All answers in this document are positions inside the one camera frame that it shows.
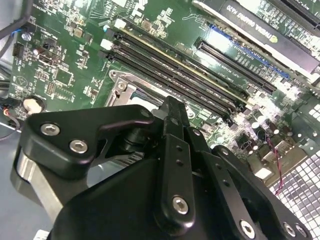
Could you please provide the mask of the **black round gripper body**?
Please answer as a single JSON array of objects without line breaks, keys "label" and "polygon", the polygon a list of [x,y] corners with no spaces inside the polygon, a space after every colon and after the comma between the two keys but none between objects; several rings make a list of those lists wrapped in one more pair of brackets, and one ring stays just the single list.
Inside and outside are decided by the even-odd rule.
[{"label": "black round gripper body", "polygon": [[144,159],[73,197],[51,240],[172,240],[154,218],[161,162]]}]

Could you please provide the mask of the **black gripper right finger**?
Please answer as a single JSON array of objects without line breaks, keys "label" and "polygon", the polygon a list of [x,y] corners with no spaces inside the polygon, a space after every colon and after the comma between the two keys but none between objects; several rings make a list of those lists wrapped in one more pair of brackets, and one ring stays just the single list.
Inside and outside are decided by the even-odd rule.
[{"label": "black gripper right finger", "polygon": [[191,158],[214,200],[214,217],[224,240],[311,240],[305,225],[226,147],[210,149],[177,103]]}]

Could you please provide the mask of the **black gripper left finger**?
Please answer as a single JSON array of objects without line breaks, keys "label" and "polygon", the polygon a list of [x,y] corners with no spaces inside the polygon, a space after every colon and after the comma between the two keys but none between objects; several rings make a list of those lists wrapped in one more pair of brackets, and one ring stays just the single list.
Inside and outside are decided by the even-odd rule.
[{"label": "black gripper left finger", "polygon": [[87,175],[95,161],[143,152],[133,164],[161,163],[155,222],[160,229],[191,229],[196,221],[191,154],[178,102],[167,97],[162,117],[137,104],[33,114],[21,132],[15,169],[55,222],[72,198],[91,188]]}]

